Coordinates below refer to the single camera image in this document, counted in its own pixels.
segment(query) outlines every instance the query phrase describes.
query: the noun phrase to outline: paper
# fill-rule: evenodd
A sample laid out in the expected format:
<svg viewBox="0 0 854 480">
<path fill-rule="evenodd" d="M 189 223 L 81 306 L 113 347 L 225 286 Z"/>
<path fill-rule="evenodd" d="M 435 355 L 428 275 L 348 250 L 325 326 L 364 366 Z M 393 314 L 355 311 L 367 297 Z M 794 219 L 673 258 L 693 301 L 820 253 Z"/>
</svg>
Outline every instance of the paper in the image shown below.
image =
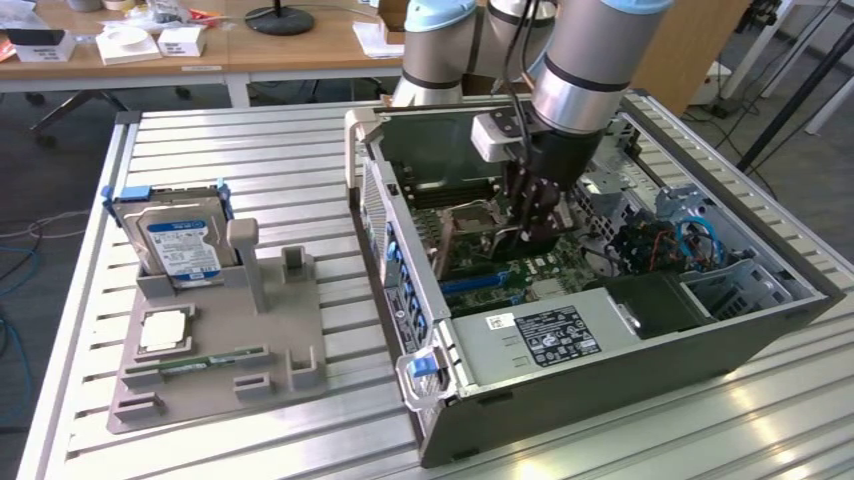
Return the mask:
<svg viewBox="0 0 854 480">
<path fill-rule="evenodd" d="M 352 22 L 352 31 L 361 44 L 361 51 L 371 58 L 391 58 L 403 56 L 403 45 L 388 45 L 379 23 Z"/>
<path fill-rule="evenodd" d="M 0 0 L 0 29 L 22 28 L 49 29 L 38 15 L 32 11 L 36 4 L 20 0 Z"/>
</svg>

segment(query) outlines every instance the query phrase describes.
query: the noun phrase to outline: blue hard drive label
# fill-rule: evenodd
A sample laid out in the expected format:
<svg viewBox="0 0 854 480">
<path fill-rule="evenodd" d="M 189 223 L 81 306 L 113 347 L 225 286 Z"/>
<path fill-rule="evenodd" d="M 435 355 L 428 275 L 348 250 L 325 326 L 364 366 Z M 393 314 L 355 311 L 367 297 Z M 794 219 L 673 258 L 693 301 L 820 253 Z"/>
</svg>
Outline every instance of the blue hard drive label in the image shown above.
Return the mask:
<svg viewBox="0 0 854 480">
<path fill-rule="evenodd" d="M 221 270 L 216 249 L 205 243 L 202 220 L 148 225 L 148 235 L 166 274 L 181 281 L 204 281 Z"/>
</svg>

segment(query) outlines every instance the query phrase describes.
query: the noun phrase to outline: hard drive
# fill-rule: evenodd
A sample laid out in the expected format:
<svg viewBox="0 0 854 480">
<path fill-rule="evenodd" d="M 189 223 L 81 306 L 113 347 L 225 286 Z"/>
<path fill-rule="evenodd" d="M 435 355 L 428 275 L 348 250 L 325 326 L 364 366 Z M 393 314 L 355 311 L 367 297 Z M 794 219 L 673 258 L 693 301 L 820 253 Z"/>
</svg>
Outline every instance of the hard drive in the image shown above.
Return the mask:
<svg viewBox="0 0 854 480">
<path fill-rule="evenodd" d="M 230 218 L 225 185 L 186 189 L 125 187 L 104 206 L 128 235 L 145 275 L 166 275 L 174 288 L 222 282 L 237 265 L 225 238 Z"/>
</svg>

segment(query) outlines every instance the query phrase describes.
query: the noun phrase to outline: robotic arm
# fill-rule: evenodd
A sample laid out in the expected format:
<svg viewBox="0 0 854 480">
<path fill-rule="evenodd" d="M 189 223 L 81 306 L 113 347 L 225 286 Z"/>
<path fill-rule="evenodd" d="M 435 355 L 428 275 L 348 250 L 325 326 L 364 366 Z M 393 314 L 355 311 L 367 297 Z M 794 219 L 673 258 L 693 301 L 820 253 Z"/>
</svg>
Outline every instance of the robotic arm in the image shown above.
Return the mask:
<svg viewBox="0 0 854 480">
<path fill-rule="evenodd" d="M 503 164 L 503 193 L 524 242 L 553 237 L 551 212 L 584 172 L 671 5 L 672 0 L 563 0 L 555 22 L 544 0 L 491 0 L 485 11 L 473 0 L 409 3 L 395 106 L 459 102 L 463 73 L 497 77 L 499 58 L 516 56 L 511 64 L 520 64 L 516 29 L 531 28 L 531 59 L 555 23 L 531 102 L 479 115 L 472 126 L 484 161 Z M 509 70 L 508 76 L 519 73 Z"/>
</svg>

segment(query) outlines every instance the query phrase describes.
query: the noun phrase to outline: black desk lamp base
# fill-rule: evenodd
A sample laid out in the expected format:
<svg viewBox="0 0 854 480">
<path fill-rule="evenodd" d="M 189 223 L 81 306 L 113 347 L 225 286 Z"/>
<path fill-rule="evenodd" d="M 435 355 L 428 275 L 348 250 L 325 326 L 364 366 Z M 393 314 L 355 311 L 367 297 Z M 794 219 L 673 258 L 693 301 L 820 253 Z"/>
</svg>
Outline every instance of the black desk lamp base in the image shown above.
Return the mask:
<svg viewBox="0 0 854 480">
<path fill-rule="evenodd" d="M 281 7 L 276 15 L 276 9 L 264 7 L 256 8 L 245 14 L 246 26 L 266 35 L 298 35 L 305 33 L 314 26 L 314 17 L 308 12 L 294 8 Z"/>
</svg>

